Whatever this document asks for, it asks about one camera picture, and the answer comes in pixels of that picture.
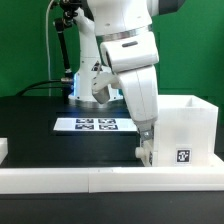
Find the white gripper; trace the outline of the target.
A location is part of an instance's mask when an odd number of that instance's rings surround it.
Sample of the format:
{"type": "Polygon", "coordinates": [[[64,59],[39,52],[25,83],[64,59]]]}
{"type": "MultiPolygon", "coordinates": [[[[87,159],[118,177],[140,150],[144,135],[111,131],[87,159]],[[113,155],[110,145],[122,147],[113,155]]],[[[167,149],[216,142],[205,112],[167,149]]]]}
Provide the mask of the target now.
{"type": "Polygon", "coordinates": [[[118,74],[119,84],[129,114],[138,127],[141,141],[154,138],[152,125],[158,118],[158,88],[154,66],[143,67],[118,74]]]}

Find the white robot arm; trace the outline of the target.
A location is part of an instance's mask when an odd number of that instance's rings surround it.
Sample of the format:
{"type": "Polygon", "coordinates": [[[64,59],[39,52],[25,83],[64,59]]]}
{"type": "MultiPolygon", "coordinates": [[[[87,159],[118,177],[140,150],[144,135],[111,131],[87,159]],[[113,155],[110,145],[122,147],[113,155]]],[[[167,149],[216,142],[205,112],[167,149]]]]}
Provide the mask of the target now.
{"type": "Polygon", "coordinates": [[[80,68],[72,98],[105,104],[123,94],[141,139],[153,138],[158,118],[152,18],[178,11],[186,0],[81,0],[77,9],[80,68]]]}

